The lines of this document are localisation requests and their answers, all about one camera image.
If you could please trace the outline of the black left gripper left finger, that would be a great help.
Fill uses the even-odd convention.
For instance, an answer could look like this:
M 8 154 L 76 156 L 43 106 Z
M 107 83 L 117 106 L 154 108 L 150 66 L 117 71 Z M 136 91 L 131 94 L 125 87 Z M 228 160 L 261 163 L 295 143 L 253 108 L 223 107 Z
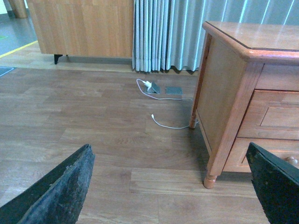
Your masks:
M 95 154 L 83 145 L 0 208 L 2 224 L 74 224 L 88 192 Z

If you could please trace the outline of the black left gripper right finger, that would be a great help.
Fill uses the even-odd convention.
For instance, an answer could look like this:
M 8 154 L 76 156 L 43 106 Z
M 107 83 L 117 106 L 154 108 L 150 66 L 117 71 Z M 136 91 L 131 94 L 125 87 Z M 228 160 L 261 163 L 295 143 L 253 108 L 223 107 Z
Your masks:
M 271 224 L 299 222 L 299 169 L 251 142 L 246 158 L 252 184 Z

